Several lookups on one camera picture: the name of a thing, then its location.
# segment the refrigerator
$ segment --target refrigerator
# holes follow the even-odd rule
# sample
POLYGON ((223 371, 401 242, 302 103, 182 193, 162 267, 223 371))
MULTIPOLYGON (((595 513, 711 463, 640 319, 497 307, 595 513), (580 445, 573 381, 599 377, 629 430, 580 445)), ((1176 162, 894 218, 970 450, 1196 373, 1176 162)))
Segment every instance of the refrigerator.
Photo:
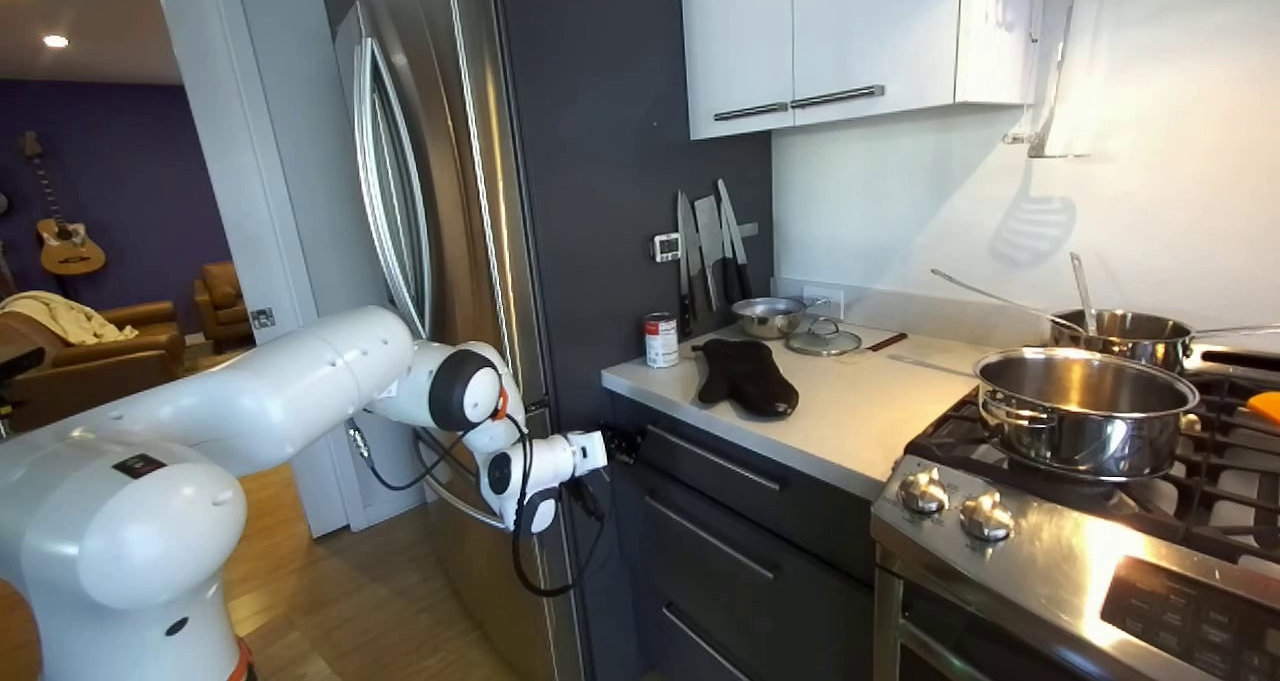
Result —
MULTIPOLYGON (((530 434, 547 435, 548 362, 495 0, 358 0, 335 51, 392 303, 420 338, 498 348, 530 434)), ((465 448, 454 454, 475 470, 465 448)), ((540 599, 520 585, 511 538, 483 522, 489 508, 466 474, 434 490, 444 497, 428 513, 435 556, 493 648, 527 681, 581 678, 572 595, 540 599)), ((567 509, 557 516, 524 549, 544 588, 568 577, 567 509)))

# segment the stove control panel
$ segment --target stove control panel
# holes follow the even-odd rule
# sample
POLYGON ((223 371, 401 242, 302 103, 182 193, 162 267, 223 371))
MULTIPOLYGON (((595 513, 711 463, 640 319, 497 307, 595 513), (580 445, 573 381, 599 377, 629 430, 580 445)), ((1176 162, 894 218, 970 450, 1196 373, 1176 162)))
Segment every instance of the stove control panel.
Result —
POLYGON ((1000 503, 1000 492, 989 489, 960 504, 960 527, 979 541, 1004 541, 1014 530, 1014 515, 1000 503))
POLYGON ((947 507, 947 490, 938 479, 938 467, 914 472, 897 485, 897 501, 915 513, 932 516, 947 507))
POLYGON ((1147 561, 1116 565, 1102 621, 1216 678, 1280 678, 1280 612, 1147 561))

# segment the purple wall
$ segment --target purple wall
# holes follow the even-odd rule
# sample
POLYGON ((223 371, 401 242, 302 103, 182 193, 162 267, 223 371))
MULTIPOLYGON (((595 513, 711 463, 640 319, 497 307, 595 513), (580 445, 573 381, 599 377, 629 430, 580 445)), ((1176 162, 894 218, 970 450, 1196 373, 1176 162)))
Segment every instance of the purple wall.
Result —
POLYGON ((184 333, 200 330, 191 284, 202 262, 230 250, 182 87, 0 79, 0 216, 18 288, 58 292, 40 266, 36 221, 49 216, 18 152, 36 131, 68 221, 82 221, 106 266, 70 276, 72 298, 93 308, 173 301, 184 333))

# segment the electrical outlet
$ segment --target electrical outlet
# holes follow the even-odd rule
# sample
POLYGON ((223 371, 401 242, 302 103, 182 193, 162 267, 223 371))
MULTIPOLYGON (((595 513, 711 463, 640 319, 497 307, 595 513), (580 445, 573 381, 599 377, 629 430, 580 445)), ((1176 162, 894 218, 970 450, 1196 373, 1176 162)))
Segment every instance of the electrical outlet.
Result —
POLYGON ((805 285, 804 302, 813 306, 809 314, 845 320, 845 289, 836 289, 832 285, 805 285))

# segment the black oven mitt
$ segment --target black oven mitt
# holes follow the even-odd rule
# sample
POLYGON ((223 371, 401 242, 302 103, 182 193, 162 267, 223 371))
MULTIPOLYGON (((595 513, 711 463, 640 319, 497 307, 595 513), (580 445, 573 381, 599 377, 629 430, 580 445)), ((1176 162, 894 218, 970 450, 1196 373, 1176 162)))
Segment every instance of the black oven mitt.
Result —
POLYGON ((708 367, 707 381, 698 390, 700 402, 736 399, 746 412, 768 419, 791 416, 800 403, 800 390, 778 371, 768 346, 712 339, 695 349, 707 357, 708 367))

